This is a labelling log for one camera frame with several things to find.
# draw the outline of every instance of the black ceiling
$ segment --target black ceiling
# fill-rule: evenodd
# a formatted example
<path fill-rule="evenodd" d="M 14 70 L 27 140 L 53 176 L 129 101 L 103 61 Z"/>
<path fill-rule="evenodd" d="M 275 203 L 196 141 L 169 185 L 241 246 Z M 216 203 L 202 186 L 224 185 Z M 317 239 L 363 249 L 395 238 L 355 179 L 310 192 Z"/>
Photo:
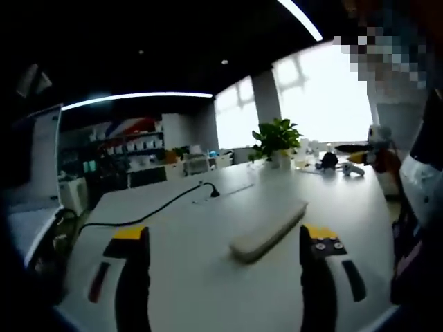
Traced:
<path fill-rule="evenodd" d="M 345 12 L 338 0 L 297 0 L 325 40 L 341 33 Z M 10 90 L 16 114 L 58 102 L 148 91 L 217 94 L 272 62 L 315 44 L 277 0 L 125 2 L 117 8 L 48 8 L 20 12 L 13 31 L 11 82 L 38 63 L 52 87 L 24 104 Z M 192 112 L 204 100 L 138 101 L 136 109 Z M 95 110 L 93 107 L 83 109 Z M 103 105 L 103 109 L 115 106 Z"/>

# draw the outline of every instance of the green plant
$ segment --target green plant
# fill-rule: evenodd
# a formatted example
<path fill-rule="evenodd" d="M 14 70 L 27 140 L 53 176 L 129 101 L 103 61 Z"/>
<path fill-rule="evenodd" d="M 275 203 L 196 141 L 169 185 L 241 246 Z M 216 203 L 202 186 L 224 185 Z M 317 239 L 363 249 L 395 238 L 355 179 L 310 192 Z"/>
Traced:
<path fill-rule="evenodd" d="M 250 161 L 266 157 L 272 160 L 275 151 L 288 150 L 300 147 L 299 137 L 302 135 L 294 127 L 289 119 L 274 119 L 272 123 L 260 123 L 258 125 L 260 133 L 252 132 L 252 136 L 260 141 L 259 145 L 254 145 L 254 153 L 248 156 Z"/>
<path fill-rule="evenodd" d="M 172 149 L 172 151 L 175 152 L 177 157 L 179 157 L 180 159 L 182 159 L 183 155 L 186 153 L 185 149 L 182 147 L 175 147 L 174 149 Z"/>

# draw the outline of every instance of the white object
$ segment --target white object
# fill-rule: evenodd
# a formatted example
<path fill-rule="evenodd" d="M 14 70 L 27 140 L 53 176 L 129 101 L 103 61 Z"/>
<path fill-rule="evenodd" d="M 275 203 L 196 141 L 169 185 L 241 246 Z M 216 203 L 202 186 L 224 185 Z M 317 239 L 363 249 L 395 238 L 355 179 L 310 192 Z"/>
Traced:
<path fill-rule="evenodd" d="M 80 216 L 88 207 L 88 187 L 84 178 L 60 182 L 60 203 Z"/>
<path fill-rule="evenodd" d="M 126 148 L 128 151 L 134 151 L 136 149 L 136 146 L 134 143 L 127 143 Z"/>
<path fill-rule="evenodd" d="M 212 98 L 213 95 L 209 93 L 193 93 L 193 92 L 144 92 L 144 93 L 127 93 L 125 95 L 110 95 L 108 97 L 95 98 L 85 100 L 84 102 L 76 102 L 75 104 L 62 107 L 62 111 L 74 109 L 84 105 L 95 104 L 96 102 L 106 102 L 107 100 L 117 100 L 125 98 L 139 98 L 139 97 L 198 97 L 198 98 Z"/>
<path fill-rule="evenodd" d="M 311 36 L 317 41 L 323 40 L 315 25 L 306 14 L 292 0 L 278 0 L 296 19 L 308 30 Z"/>
<path fill-rule="evenodd" d="M 365 175 L 364 169 L 361 169 L 360 167 L 357 167 L 356 165 L 352 163 L 343 163 L 343 174 L 346 176 L 349 176 L 352 172 L 360 174 L 361 176 Z"/>
<path fill-rule="evenodd" d="M 154 139 L 148 140 L 146 142 L 146 149 L 152 149 L 154 147 Z"/>
<path fill-rule="evenodd" d="M 135 159 L 133 159 L 129 162 L 129 166 L 131 167 L 132 171 L 136 171 L 141 168 L 140 163 L 138 162 L 138 160 L 135 160 Z"/>
<path fill-rule="evenodd" d="M 282 215 L 281 219 L 269 220 L 248 234 L 235 238 L 229 248 L 235 257 L 248 263 L 261 257 L 269 248 L 294 227 L 305 214 L 307 202 L 294 202 L 291 210 Z"/>
<path fill-rule="evenodd" d="M 280 169 L 291 168 L 291 155 L 289 150 L 280 150 L 277 152 L 278 167 Z"/>
<path fill-rule="evenodd" d="M 297 156 L 304 157 L 309 149 L 309 140 L 307 138 L 302 138 L 300 140 L 300 147 L 297 149 Z"/>
<path fill-rule="evenodd" d="M 89 170 L 91 172 L 95 172 L 97 170 L 97 165 L 96 165 L 96 161 L 95 160 L 90 160 L 89 161 Z"/>
<path fill-rule="evenodd" d="M 186 154 L 184 161 L 189 175 L 210 171 L 209 159 L 204 154 Z"/>
<path fill-rule="evenodd" d="M 372 124 L 368 130 L 368 142 L 376 147 L 388 147 L 391 142 L 392 131 L 386 126 Z"/>
<path fill-rule="evenodd" d="M 175 163 L 165 165 L 166 180 L 176 180 L 185 176 L 184 164 Z"/>
<path fill-rule="evenodd" d="M 84 173 L 89 172 L 89 163 L 87 161 L 83 162 L 83 172 Z"/>
<path fill-rule="evenodd" d="M 123 146 L 118 145 L 116 146 L 116 154 L 122 154 L 123 153 Z"/>
<path fill-rule="evenodd" d="M 161 123 L 161 121 L 155 122 L 155 131 L 157 131 L 158 133 L 163 131 L 163 124 Z"/>
<path fill-rule="evenodd" d="M 309 146 L 312 149 L 314 157 L 318 158 L 320 156 L 320 144 L 318 144 L 318 141 L 312 140 L 311 142 L 309 142 Z"/>
<path fill-rule="evenodd" d="M 137 150 L 142 151 L 145 149 L 145 141 L 141 141 L 137 143 Z"/>
<path fill-rule="evenodd" d="M 202 154 L 200 145 L 191 145 L 189 147 L 189 153 L 190 154 Z"/>
<path fill-rule="evenodd" d="M 217 169 L 225 168 L 230 166 L 229 155 L 218 156 L 215 158 L 215 166 Z"/>
<path fill-rule="evenodd" d="M 407 156 L 399 173 L 410 206 L 425 228 L 443 213 L 443 172 Z"/>
<path fill-rule="evenodd" d="M 91 133 L 91 135 L 89 135 L 89 140 L 91 142 L 95 142 L 97 140 L 97 131 L 94 129 Z"/>

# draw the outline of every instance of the white flower pot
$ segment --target white flower pot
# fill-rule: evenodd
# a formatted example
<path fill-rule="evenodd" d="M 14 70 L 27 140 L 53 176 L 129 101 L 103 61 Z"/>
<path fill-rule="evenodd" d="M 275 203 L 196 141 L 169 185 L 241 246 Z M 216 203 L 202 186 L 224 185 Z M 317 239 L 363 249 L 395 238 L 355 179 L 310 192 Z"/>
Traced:
<path fill-rule="evenodd" d="M 271 162 L 272 168 L 291 169 L 291 155 L 286 150 L 275 151 Z"/>

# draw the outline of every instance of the potted plant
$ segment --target potted plant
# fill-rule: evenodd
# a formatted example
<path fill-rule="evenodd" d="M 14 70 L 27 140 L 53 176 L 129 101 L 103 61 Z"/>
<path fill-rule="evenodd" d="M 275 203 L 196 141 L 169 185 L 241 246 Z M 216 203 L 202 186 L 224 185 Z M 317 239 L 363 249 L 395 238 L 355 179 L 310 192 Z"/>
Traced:
<path fill-rule="evenodd" d="M 300 147 L 299 138 L 302 136 L 295 126 L 289 119 L 274 119 L 272 123 L 259 124 L 260 133 L 253 131 L 252 136 L 261 144 L 253 146 L 254 153 L 248 156 L 249 160 L 266 157 L 266 161 L 271 161 L 275 168 L 290 167 L 290 150 L 296 152 L 295 148 Z"/>
<path fill-rule="evenodd" d="M 172 149 L 173 152 L 175 152 L 175 154 L 177 155 L 177 158 L 179 160 L 183 160 L 183 155 L 185 154 L 185 149 L 182 147 L 175 147 L 174 149 Z"/>

